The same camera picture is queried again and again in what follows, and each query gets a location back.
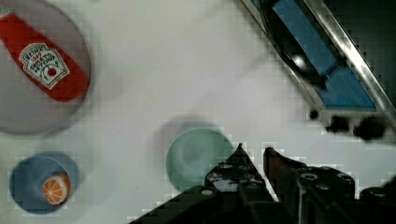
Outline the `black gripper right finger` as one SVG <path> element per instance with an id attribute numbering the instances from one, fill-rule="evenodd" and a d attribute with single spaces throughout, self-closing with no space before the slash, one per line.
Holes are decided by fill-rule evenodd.
<path id="1" fill-rule="evenodd" d="M 298 224 L 356 224 L 344 208 L 354 201 L 355 181 L 350 175 L 329 166 L 308 166 L 272 147 L 264 150 L 263 170 Z"/>

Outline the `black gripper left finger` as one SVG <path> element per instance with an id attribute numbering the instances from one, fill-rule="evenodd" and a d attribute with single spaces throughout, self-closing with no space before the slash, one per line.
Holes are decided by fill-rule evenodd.
<path id="1" fill-rule="evenodd" d="M 242 144 L 206 175 L 205 185 L 220 194 L 219 207 L 207 224 L 254 224 L 249 204 L 273 201 Z"/>

